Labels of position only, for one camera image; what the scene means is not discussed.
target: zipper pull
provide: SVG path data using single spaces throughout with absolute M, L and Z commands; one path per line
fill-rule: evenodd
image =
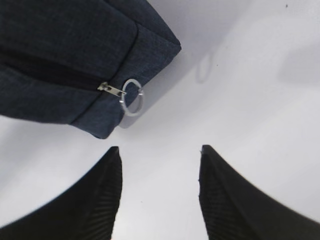
M 107 93 L 113 94 L 119 98 L 127 94 L 125 91 L 110 86 L 107 82 L 101 83 L 97 89 L 100 91 L 106 91 Z
M 131 112 L 128 109 L 126 102 L 125 102 L 125 95 L 127 94 L 126 88 L 127 88 L 128 84 L 134 84 L 136 87 L 138 87 L 138 97 L 140 99 L 139 99 L 139 106 L 137 107 L 135 112 Z M 107 82 L 101 83 L 97 89 L 100 91 L 106 91 L 107 93 L 110 93 L 110 94 L 113 94 L 113 95 L 119 97 L 120 98 L 119 102 L 121 104 L 121 107 L 122 107 L 125 115 L 127 115 L 129 117 L 135 117 L 135 116 L 138 116 L 142 112 L 142 109 L 143 109 L 144 103 L 145 103 L 145 93 L 142 89 L 140 82 L 138 82 L 137 80 L 135 80 L 133 78 L 127 80 L 124 83 L 122 90 L 119 90 L 113 86 L 110 86 Z

